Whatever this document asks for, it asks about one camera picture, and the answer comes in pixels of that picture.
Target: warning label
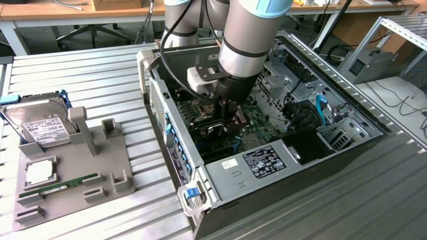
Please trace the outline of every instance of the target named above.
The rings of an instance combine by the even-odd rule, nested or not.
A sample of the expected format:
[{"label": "warning label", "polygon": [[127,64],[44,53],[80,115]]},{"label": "warning label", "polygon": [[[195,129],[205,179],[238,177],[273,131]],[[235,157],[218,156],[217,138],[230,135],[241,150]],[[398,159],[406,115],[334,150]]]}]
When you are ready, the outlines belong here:
[{"label": "warning label", "polygon": [[245,154],[243,158],[255,177],[259,179],[287,167],[273,146]]},{"label": "warning label", "polygon": [[32,138],[39,144],[70,139],[67,129],[59,117],[24,123]]}]

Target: power supply label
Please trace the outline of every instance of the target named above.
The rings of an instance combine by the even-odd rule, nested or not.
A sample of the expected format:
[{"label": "power supply label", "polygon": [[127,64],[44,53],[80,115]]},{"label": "power supply label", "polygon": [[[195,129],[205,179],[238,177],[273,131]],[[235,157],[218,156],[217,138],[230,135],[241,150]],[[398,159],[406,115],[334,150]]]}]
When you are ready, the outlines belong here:
[{"label": "power supply label", "polygon": [[245,154],[243,158],[258,179],[262,179],[287,167],[273,146],[267,146]]}]

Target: green circuit board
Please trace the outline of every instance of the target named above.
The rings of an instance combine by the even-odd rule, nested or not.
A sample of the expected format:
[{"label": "green circuit board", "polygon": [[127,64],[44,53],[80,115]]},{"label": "green circuit board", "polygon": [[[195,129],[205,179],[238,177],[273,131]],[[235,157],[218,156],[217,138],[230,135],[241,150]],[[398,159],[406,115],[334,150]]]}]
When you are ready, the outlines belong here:
[{"label": "green circuit board", "polygon": [[201,106],[199,100],[190,100],[178,103],[178,110],[206,164],[267,144],[279,134],[259,107],[247,103],[243,106],[243,112],[250,120],[249,125],[234,135],[215,141],[206,141],[201,137],[201,130],[193,129],[193,123],[211,117],[210,108]]}]

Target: light blue robot arm cap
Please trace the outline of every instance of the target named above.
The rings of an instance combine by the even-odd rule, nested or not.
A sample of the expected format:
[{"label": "light blue robot arm cap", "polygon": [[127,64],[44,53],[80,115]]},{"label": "light blue robot arm cap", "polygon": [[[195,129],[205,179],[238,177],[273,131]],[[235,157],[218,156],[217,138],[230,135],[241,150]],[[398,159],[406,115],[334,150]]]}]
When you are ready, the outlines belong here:
[{"label": "light blue robot arm cap", "polygon": [[189,3],[190,0],[165,0],[165,5],[167,6],[177,6],[185,3]]},{"label": "light blue robot arm cap", "polygon": [[239,0],[245,9],[263,19],[283,16],[293,6],[293,0]]}]

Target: slotted metal table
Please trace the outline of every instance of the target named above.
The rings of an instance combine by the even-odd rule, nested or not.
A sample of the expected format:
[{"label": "slotted metal table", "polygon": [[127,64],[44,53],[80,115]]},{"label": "slotted metal table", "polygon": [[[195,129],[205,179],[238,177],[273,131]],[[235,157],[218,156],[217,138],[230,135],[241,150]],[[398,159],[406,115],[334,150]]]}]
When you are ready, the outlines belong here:
[{"label": "slotted metal table", "polygon": [[74,107],[86,106],[87,125],[122,123],[134,174],[134,194],[19,232],[12,230],[19,136],[0,123],[0,236],[7,239],[193,238],[166,161],[145,108],[137,53],[155,44],[19,56],[4,68],[3,95],[66,89]]},{"label": "slotted metal table", "polygon": [[[393,33],[398,34],[402,38],[410,41],[415,46],[418,46],[423,52],[418,55],[414,61],[406,67],[402,76],[411,70],[415,64],[421,61],[427,53],[427,16],[426,15],[405,15],[405,16],[381,16],[373,25],[373,28],[367,32],[358,48],[355,49],[353,55],[345,64],[339,66],[339,72],[346,73],[351,66],[354,65],[359,53],[366,49],[370,41],[379,31],[381,27],[386,27]],[[385,46],[391,35],[383,38],[383,40],[377,45],[379,48]]]}]

